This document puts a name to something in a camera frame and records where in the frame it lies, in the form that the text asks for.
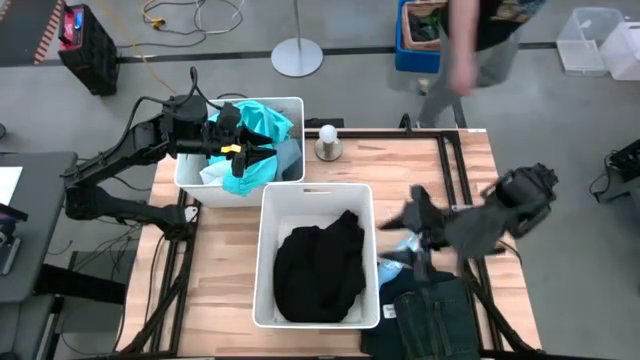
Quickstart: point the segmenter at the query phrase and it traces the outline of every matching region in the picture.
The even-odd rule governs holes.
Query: white container
[[[294,228],[317,225],[326,228],[345,210],[359,217],[364,229],[362,263],[366,288],[358,295],[347,316],[339,323],[287,321],[273,295],[273,264],[278,248]],[[266,187],[253,296],[253,321],[259,327],[286,329],[370,329],[380,321],[376,235],[373,196],[366,184],[283,184]]]
[[[600,48],[616,80],[640,80],[640,23],[620,23]]]
[[[608,70],[600,47],[624,22],[620,11],[610,8],[575,8],[556,44],[568,75],[602,76]]]
[[[305,173],[305,150],[304,150],[304,103],[302,99],[298,97],[284,97],[284,98],[253,98],[253,99],[224,99],[224,100],[211,100],[216,105],[230,102],[235,104],[241,101],[253,100],[257,101],[274,111],[280,112],[287,117],[292,123],[293,127],[289,131],[289,134],[294,139],[301,139],[301,151],[302,159],[300,166],[302,166],[302,177],[299,179],[291,179],[290,181],[283,182],[298,182],[304,179]],[[215,115],[218,110],[209,107],[209,116]],[[257,187],[249,193],[247,196],[240,196],[231,194],[220,185],[204,185],[202,178],[200,177],[200,170],[204,169],[209,163],[204,155],[185,155],[178,154],[178,163],[176,165],[175,184],[181,189],[184,189],[194,198],[198,199],[204,206],[212,208],[221,207],[246,207],[246,206],[260,206],[262,201],[262,193],[266,185]]]

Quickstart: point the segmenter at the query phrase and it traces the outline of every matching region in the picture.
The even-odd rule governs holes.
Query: gray pants
[[[518,52],[520,32],[516,31],[506,41],[475,54],[478,66],[477,86],[485,87],[504,82],[511,71],[513,59]],[[440,28],[440,76],[429,88],[422,110],[418,116],[421,127],[436,127],[438,116],[444,109],[460,102],[460,96],[449,88],[451,74],[451,45],[446,33]]]

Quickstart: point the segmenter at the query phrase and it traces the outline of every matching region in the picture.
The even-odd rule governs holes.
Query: gray concrete floor
[[[107,2],[137,41],[171,41],[139,24],[142,3]],[[247,0],[245,22],[230,34],[210,37],[189,50],[143,51],[270,50],[293,34],[289,5],[287,1]],[[572,8],[591,5],[617,7],[631,18],[640,15],[634,0],[549,1],[524,29],[523,41],[554,41]],[[226,14],[219,3],[212,1],[207,6],[211,9],[205,11],[213,10],[207,19]],[[103,19],[99,9],[93,8]],[[324,47],[392,44],[393,2],[302,0],[300,10],[305,35]],[[166,16],[175,26],[186,27],[190,21],[178,11],[168,11]],[[102,22],[117,41],[123,40],[108,20]],[[55,58],[52,51],[49,56]],[[417,114],[421,98],[415,91],[417,75],[396,72],[393,61],[393,55],[329,56],[318,72],[303,79],[280,76],[268,59],[158,63],[153,67],[175,88],[185,91],[189,66],[195,65],[200,85],[211,97],[230,91],[252,97],[299,96],[305,101],[307,118],[343,117],[349,127],[395,127],[402,113]],[[82,157],[91,156],[117,141],[131,106],[141,95],[169,95],[142,64],[122,66],[119,92],[109,98],[90,96],[61,67],[0,69],[0,121],[11,132],[0,141],[0,151],[73,150]],[[638,99],[639,83],[569,77],[555,50],[525,50],[518,53],[505,84],[476,91],[463,101],[469,126],[488,129],[500,171],[542,162],[555,168],[560,178],[553,215],[518,243],[542,344],[551,353],[636,359],[640,351],[640,227],[634,221],[638,214],[627,199],[598,205],[587,192],[591,180],[602,171],[604,155],[637,139]],[[137,119],[157,111],[152,105],[144,106]],[[450,114],[445,114],[441,124],[451,124]],[[150,166],[131,169],[124,177],[135,186],[146,187],[153,173]],[[147,196],[117,182],[107,182],[106,187],[122,197]],[[117,226],[62,216],[51,248],[55,251],[74,239],[74,250],[91,251],[122,231]],[[66,264],[68,254],[48,261]],[[110,267],[104,271],[108,274]],[[69,331],[70,342],[82,343],[78,349],[83,352],[108,351],[117,326],[109,317],[113,316],[105,316],[102,325],[96,322],[93,328],[74,326]],[[69,354],[73,352],[60,349],[59,358]]]

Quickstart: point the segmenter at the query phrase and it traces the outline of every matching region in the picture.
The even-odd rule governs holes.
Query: wooden table
[[[474,203],[482,201],[480,190],[492,183],[496,172],[489,138],[484,131],[460,130],[461,144]],[[399,211],[409,198],[409,186],[422,184],[436,204],[446,207],[447,198],[436,141],[432,139],[343,139],[344,154],[332,163],[314,154],[315,140],[307,140],[306,182],[359,182],[373,189],[378,223]],[[456,196],[462,203],[453,151],[448,151]],[[175,160],[158,164],[151,204],[176,202]],[[261,329],[252,320],[256,247],[260,208],[202,208],[191,267],[180,356],[322,356],[360,355],[357,331]],[[376,234],[378,251],[391,249],[403,232]],[[147,226],[142,232],[126,300],[126,316],[119,348],[142,328],[150,285],[151,262],[161,232]],[[161,247],[153,278],[151,309],[161,287],[168,246]],[[535,320],[522,269],[511,254],[486,259],[495,303],[522,338],[539,347]],[[451,251],[434,255],[435,266],[454,271]],[[484,311],[479,312],[483,343],[490,346]],[[168,348],[173,320],[167,314],[160,348]]]

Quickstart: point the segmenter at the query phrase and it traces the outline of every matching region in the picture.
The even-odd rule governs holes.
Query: denim jeans
[[[451,273],[430,275],[419,288],[403,270],[380,290],[380,324],[362,331],[361,351],[375,359],[479,360],[479,341],[469,292]],[[396,318],[382,308],[393,304]]]

